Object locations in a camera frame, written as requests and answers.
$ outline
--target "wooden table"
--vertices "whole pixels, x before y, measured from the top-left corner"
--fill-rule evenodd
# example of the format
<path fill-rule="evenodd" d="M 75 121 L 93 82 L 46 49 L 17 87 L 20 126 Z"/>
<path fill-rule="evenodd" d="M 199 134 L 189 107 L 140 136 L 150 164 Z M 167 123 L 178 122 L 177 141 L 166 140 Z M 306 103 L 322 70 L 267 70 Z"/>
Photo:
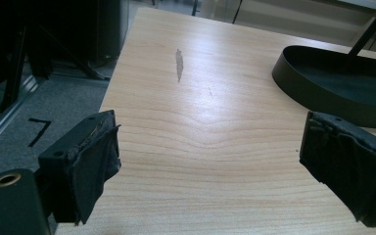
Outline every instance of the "wooden table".
<path fill-rule="evenodd" d="M 307 109 L 271 77 L 292 44 L 350 50 L 140 9 L 101 108 L 122 169 L 57 234 L 376 234 L 299 163 Z"/>

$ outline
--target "round hole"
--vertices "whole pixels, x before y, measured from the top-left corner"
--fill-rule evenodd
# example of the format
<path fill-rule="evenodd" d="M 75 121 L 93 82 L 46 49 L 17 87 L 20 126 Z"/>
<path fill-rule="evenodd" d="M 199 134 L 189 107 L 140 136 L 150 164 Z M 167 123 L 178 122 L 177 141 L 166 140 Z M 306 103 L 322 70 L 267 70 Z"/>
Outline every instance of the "round hole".
<path fill-rule="evenodd" d="M 63 151 L 57 151 L 57 152 L 55 152 L 55 153 L 53 154 L 53 156 L 55 156 L 55 157 L 60 157 L 60 156 L 62 156 L 63 154 L 64 154 Z"/>
<path fill-rule="evenodd" d="M 10 173 L 0 177 L 0 187 L 6 187 L 16 183 L 21 179 L 21 175 L 18 173 Z"/>

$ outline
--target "black tray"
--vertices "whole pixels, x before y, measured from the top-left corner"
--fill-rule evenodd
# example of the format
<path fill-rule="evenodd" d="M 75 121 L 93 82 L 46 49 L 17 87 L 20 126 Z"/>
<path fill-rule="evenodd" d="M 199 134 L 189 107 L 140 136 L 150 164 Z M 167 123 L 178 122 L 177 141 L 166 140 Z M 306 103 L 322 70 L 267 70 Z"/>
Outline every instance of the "black tray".
<path fill-rule="evenodd" d="M 376 128 L 376 60 L 305 46 L 289 46 L 272 76 L 306 108 Z"/>

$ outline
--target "table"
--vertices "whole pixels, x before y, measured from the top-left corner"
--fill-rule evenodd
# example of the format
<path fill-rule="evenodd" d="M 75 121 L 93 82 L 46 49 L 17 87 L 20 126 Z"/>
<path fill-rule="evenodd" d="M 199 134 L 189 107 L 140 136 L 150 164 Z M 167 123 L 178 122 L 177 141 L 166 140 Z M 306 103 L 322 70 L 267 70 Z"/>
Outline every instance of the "table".
<path fill-rule="evenodd" d="M 307 109 L 271 77 L 292 44 L 350 50 L 139 9 L 101 108 L 122 169 L 57 234 L 376 234 L 299 163 Z"/>

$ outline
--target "wooden tabletop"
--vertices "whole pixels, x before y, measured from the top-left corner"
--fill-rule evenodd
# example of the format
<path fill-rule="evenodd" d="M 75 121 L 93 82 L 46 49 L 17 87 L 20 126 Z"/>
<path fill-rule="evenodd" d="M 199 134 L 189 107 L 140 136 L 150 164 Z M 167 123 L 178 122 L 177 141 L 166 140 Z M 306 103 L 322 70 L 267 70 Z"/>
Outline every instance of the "wooden tabletop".
<path fill-rule="evenodd" d="M 293 44 L 350 50 L 140 9 L 101 108 L 122 168 L 57 234 L 376 234 L 299 163 L 307 109 L 271 77 Z"/>

